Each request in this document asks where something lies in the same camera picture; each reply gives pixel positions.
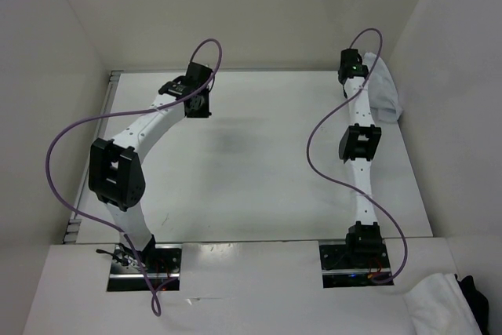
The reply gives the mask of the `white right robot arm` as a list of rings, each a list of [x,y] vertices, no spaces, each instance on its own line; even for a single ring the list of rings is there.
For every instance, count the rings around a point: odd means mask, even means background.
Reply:
[[[355,224],[345,238],[344,258],[354,268],[364,268],[382,253],[383,241],[372,200],[371,165],[381,138],[369,105],[366,79],[369,69],[357,49],[340,54],[339,83],[349,100],[349,125],[339,144],[339,158],[347,165],[353,187]]]

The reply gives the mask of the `white skirt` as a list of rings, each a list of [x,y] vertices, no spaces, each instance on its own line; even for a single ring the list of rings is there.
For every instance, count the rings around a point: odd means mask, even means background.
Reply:
[[[369,91],[370,108],[376,113],[379,121],[396,123],[401,117],[403,109],[399,103],[398,91],[391,77],[391,72],[384,61],[377,58],[375,53],[365,53],[363,63],[368,68],[375,64],[366,85]]]

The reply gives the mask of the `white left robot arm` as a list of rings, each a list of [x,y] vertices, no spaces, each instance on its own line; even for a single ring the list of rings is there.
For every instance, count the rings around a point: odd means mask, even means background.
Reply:
[[[167,131],[185,118],[208,118],[208,82],[214,71],[190,62],[184,75],[165,83],[149,107],[129,127],[90,148],[89,189],[120,228],[122,254],[136,270],[151,270],[160,261],[155,237],[146,225],[140,201],[146,190],[142,164]]]

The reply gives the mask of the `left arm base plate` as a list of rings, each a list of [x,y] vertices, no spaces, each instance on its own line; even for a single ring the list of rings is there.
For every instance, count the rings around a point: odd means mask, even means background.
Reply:
[[[113,252],[101,249],[98,253],[111,257],[107,281],[108,292],[148,291],[148,285],[140,271],[139,264],[121,245],[115,245]],[[181,244],[158,244],[153,260],[142,262],[152,287],[158,291],[178,291],[182,261]]]

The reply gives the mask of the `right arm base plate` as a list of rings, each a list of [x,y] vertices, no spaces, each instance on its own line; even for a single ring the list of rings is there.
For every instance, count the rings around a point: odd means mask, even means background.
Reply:
[[[359,261],[351,259],[347,245],[340,240],[319,242],[318,250],[324,289],[378,286],[374,279],[385,280],[392,276],[385,246],[375,256]]]

